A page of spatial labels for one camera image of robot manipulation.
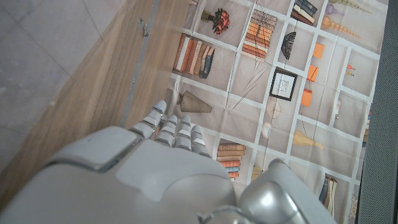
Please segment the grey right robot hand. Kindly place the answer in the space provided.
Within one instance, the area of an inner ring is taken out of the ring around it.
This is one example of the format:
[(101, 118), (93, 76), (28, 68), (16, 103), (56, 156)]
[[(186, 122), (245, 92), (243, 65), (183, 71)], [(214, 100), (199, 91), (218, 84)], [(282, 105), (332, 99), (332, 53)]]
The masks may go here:
[(188, 116), (159, 101), (131, 129), (110, 126), (59, 150), (1, 212), (2, 223), (333, 223), (280, 159), (241, 194)]

